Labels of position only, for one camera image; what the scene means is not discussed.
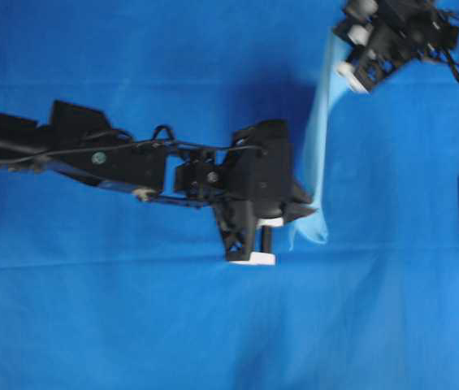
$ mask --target screw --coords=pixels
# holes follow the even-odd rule
[[[207,174],[207,182],[208,183],[216,183],[217,181],[219,181],[219,174],[216,173],[216,172],[210,172]]]
[[[106,154],[103,152],[97,152],[92,155],[92,164],[102,165],[106,163]]]

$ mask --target blue tablecloth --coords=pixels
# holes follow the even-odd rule
[[[440,5],[459,8],[458,1]],[[335,1],[0,1],[0,112],[301,151]],[[415,63],[328,121],[327,245],[229,266],[209,210],[0,173],[0,389],[458,389],[459,85]]]

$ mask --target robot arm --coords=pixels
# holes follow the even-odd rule
[[[240,264],[274,264],[271,229],[314,213],[311,196],[292,178],[290,153],[282,120],[241,130],[231,146],[219,148],[177,141],[168,126],[156,128],[150,140],[134,141],[102,112],[64,102],[54,104],[47,126],[0,115],[0,169],[56,171],[142,202],[211,206],[226,259]],[[225,154],[222,163],[217,154]],[[176,197],[163,195],[170,156],[183,161],[175,170]],[[261,252],[254,250],[258,229]]]
[[[350,88],[369,93],[415,59],[448,65],[459,82],[459,14],[432,0],[349,0],[334,33],[353,48],[337,71]]]

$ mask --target light blue cloth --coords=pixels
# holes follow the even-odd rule
[[[328,117],[334,105],[349,90],[346,80],[336,73],[336,66],[346,58],[349,50],[349,46],[334,34],[328,37],[324,65],[307,124],[303,152],[305,185],[314,194],[311,206],[317,212],[309,218],[296,221],[292,230],[292,243],[296,232],[318,244],[326,244],[328,241],[328,227],[323,213]]]

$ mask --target white part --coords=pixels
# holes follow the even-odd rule
[[[368,16],[373,15],[379,9],[379,4],[375,0],[364,0],[362,6]]]
[[[355,45],[366,46],[370,39],[372,30],[355,24],[349,31],[349,38]]]
[[[349,87],[352,91],[357,93],[368,93],[368,90],[353,74],[353,71],[353,65],[345,61],[339,63],[336,68],[337,74],[343,76],[348,81]]]
[[[276,256],[272,253],[252,252],[248,262],[231,262],[238,266],[269,266],[276,265]]]
[[[259,219],[257,228],[261,228],[262,226],[268,226],[270,228],[281,228],[285,224],[284,219],[274,218],[274,219]]]

